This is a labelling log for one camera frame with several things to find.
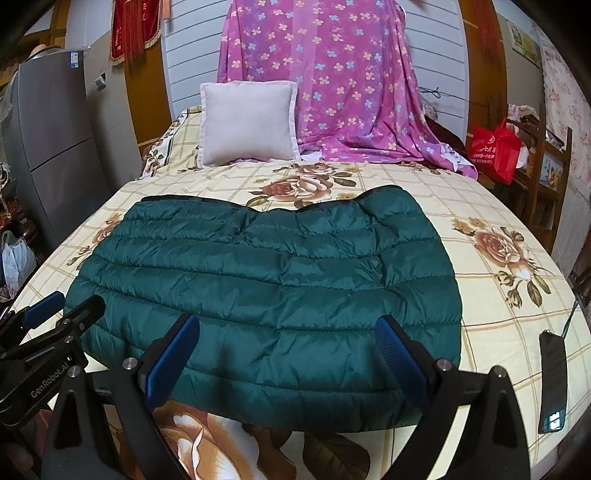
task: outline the blue and white sticker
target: blue and white sticker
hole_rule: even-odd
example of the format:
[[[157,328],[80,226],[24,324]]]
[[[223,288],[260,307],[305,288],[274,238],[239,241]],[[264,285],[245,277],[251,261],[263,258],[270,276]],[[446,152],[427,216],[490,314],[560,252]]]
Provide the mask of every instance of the blue and white sticker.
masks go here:
[[[78,68],[78,52],[76,52],[76,51],[70,52],[70,68],[71,69]]]

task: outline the silver screw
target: silver screw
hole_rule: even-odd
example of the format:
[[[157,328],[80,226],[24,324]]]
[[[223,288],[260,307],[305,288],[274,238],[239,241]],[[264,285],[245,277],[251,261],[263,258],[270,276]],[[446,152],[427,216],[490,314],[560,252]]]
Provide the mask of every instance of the silver screw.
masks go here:
[[[447,358],[440,358],[439,360],[437,360],[436,365],[437,368],[442,372],[447,372],[448,370],[451,370],[453,367],[453,363],[451,363]]]
[[[123,360],[123,368],[126,370],[133,370],[138,365],[138,359],[130,356]]]
[[[495,365],[492,367],[492,372],[499,378],[505,378],[507,376],[507,370],[505,370],[500,365]]]
[[[76,378],[78,375],[80,375],[80,372],[82,372],[82,369],[78,365],[74,365],[73,367],[69,368],[68,377]]]

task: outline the gray refrigerator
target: gray refrigerator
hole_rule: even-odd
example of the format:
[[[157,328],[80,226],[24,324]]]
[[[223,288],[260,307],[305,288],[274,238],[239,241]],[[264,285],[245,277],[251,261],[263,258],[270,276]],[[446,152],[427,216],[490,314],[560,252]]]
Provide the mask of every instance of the gray refrigerator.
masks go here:
[[[20,65],[0,126],[17,198],[51,251],[111,196],[90,129],[82,51]]]

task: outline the red tote bag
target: red tote bag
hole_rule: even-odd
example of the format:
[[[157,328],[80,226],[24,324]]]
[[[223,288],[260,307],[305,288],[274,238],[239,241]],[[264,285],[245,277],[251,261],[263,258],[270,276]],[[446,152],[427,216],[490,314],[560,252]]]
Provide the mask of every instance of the red tote bag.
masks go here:
[[[474,127],[470,160],[490,179],[509,185],[515,174],[521,140],[505,125],[506,118],[493,132]]]

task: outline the pink blanket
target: pink blanket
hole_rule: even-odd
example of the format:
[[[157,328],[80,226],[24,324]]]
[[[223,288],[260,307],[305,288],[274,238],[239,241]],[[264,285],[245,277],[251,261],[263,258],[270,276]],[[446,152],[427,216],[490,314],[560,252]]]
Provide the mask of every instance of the pink blanket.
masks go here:
[[[421,110],[402,9],[394,0],[336,2],[233,0],[218,82],[297,82],[300,149],[326,160],[426,159],[454,170]],[[476,177],[472,166],[459,172]]]

